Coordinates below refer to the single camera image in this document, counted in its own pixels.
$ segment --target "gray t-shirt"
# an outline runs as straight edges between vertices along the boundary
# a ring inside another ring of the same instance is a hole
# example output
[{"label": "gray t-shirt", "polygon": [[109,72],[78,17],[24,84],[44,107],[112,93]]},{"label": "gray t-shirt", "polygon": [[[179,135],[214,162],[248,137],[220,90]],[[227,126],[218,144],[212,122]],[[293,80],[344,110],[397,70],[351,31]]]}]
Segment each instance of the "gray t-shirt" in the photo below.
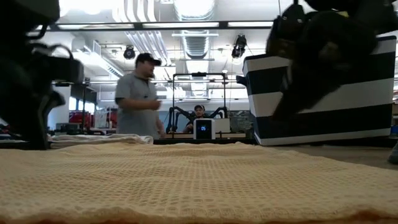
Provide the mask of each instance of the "gray t-shirt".
[{"label": "gray t-shirt", "polygon": [[[143,80],[135,73],[121,77],[116,86],[115,99],[129,98],[133,100],[156,100],[155,85],[149,80]],[[159,138],[156,121],[159,117],[157,111],[152,110],[124,110],[118,109],[118,134],[138,134]]]}]

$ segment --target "spotlight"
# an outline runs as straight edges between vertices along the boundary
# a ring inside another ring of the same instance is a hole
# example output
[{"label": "spotlight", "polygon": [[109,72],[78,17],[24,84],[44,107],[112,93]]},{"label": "spotlight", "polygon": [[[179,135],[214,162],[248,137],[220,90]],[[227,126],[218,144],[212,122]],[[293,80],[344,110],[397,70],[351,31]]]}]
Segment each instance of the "spotlight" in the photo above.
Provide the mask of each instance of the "spotlight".
[{"label": "spotlight", "polygon": [[232,58],[240,58],[244,54],[244,47],[247,46],[247,41],[244,35],[239,34],[236,38],[234,48],[232,49]]},{"label": "spotlight", "polygon": [[123,53],[123,57],[128,60],[135,58],[136,53],[134,52],[134,46],[127,46]]}]

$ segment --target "navy and white stripe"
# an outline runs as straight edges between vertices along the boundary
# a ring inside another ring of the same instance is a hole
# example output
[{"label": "navy and white stripe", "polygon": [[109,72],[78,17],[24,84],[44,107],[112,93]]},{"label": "navy and white stripe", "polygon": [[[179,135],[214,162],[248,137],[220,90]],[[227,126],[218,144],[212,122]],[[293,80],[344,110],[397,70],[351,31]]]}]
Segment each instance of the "navy and white stripe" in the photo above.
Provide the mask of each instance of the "navy and white stripe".
[{"label": "navy and white stripe", "polygon": [[256,140],[264,146],[387,136],[391,128],[396,37],[379,45],[341,88],[286,123],[271,121],[289,61],[255,55],[244,60]]}]

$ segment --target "man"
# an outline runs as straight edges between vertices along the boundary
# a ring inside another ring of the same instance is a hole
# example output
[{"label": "man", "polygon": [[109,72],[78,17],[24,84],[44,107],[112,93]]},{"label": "man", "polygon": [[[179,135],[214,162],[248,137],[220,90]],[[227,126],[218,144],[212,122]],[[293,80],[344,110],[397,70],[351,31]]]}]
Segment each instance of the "man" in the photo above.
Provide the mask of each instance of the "man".
[{"label": "man", "polygon": [[118,109],[118,134],[138,134],[152,136],[154,139],[165,137],[164,127],[157,110],[155,85],[150,82],[154,78],[155,66],[161,64],[151,54],[139,54],[136,58],[136,69],[118,81],[115,102]]},{"label": "man", "polygon": [[[195,119],[197,118],[204,118],[205,117],[205,106],[203,105],[196,105],[194,108],[195,110]],[[193,132],[193,123],[188,122],[184,130],[182,131],[183,133],[192,133]]]}]

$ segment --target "black baseball cap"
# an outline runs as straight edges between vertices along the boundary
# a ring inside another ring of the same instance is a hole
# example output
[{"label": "black baseball cap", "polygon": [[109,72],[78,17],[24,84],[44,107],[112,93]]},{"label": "black baseball cap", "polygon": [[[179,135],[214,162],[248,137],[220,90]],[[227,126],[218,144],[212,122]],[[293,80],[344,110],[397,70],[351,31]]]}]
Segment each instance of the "black baseball cap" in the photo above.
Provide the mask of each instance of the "black baseball cap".
[{"label": "black baseball cap", "polygon": [[159,66],[162,65],[162,61],[161,60],[156,60],[153,58],[153,56],[150,53],[141,53],[137,56],[136,58],[136,65],[137,62],[152,62],[155,66]]},{"label": "black baseball cap", "polygon": [[205,110],[205,106],[203,106],[203,105],[196,105],[193,109],[197,110],[198,108],[201,108],[202,110]]}]

